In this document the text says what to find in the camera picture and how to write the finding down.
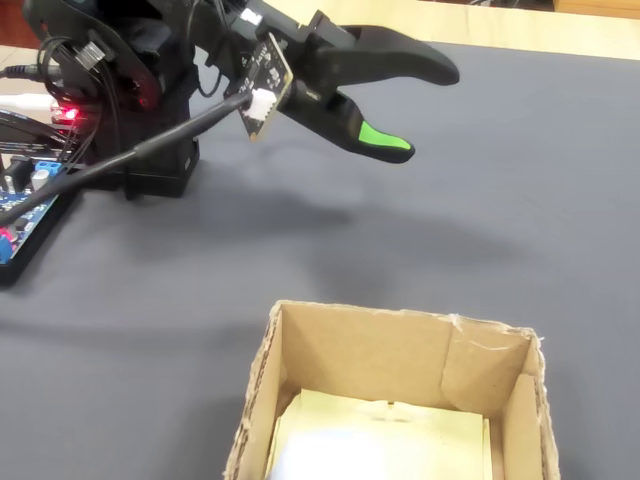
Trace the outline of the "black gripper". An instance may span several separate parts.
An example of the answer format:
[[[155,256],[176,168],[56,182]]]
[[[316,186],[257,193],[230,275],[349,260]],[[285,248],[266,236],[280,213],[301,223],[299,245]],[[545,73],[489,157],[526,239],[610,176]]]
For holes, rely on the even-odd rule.
[[[372,127],[338,87],[392,78],[455,85],[460,73],[446,55],[395,30],[335,25],[318,11],[301,25],[264,1],[225,5],[230,51],[241,67],[232,80],[249,101],[243,115],[280,111],[335,146],[386,163],[415,154],[405,139]]]

